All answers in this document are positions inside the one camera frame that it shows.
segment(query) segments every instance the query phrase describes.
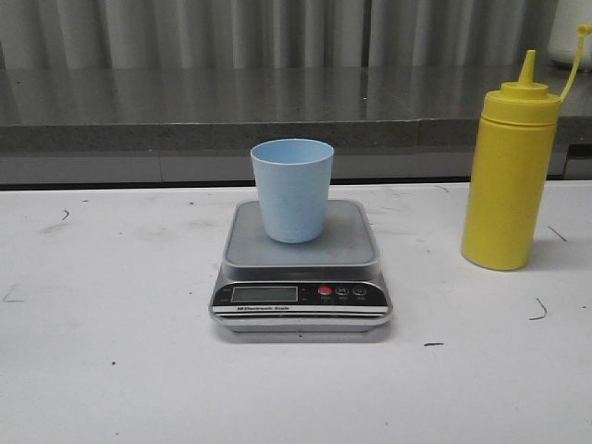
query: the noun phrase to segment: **yellow squeeze bottle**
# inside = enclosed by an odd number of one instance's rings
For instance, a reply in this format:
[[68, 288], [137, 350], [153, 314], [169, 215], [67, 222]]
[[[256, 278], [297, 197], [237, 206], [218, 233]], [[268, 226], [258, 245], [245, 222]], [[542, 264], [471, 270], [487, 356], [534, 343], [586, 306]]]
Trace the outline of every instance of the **yellow squeeze bottle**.
[[578, 49], [561, 95], [534, 82], [534, 50], [527, 51], [518, 81], [486, 95], [462, 237], [462, 255], [474, 264], [513, 270], [528, 260], [561, 104], [592, 23], [577, 32]]

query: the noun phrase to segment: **electronic scale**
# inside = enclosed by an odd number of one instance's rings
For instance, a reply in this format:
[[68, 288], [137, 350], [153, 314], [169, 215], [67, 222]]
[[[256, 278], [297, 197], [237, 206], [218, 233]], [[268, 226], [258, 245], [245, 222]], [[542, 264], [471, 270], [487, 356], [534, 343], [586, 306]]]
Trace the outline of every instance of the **electronic scale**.
[[234, 331], [366, 331], [392, 304], [364, 208], [329, 200], [321, 236], [282, 243], [265, 234], [258, 201], [237, 206], [210, 314]]

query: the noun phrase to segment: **scale display screen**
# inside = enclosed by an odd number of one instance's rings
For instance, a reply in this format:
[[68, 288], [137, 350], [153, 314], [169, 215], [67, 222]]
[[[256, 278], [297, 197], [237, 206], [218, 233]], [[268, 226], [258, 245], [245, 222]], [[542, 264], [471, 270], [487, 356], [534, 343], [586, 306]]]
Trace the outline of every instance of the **scale display screen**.
[[235, 287], [233, 302], [297, 302], [298, 287]]

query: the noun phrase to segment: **white table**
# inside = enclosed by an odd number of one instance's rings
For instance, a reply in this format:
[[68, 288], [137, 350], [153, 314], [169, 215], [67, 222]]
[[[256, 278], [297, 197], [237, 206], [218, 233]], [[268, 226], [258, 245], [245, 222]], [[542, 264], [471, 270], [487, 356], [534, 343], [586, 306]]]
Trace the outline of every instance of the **white table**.
[[396, 314], [286, 342], [207, 312], [254, 189], [0, 193], [0, 441], [592, 442], [592, 184], [548, 184], [508, 273], [459, 253], [467, 190], [333, 187], [367, 210]]

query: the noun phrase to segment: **light blue plastic cup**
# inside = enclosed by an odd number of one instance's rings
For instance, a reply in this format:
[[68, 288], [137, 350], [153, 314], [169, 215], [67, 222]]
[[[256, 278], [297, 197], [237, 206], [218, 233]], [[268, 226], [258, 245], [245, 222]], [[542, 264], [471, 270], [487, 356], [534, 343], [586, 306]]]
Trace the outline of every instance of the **light blue plastic cup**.
[[301, 243], [323, 232], [333, 147], [308, 139], [264, 142], [251, 150], [267, 236]]

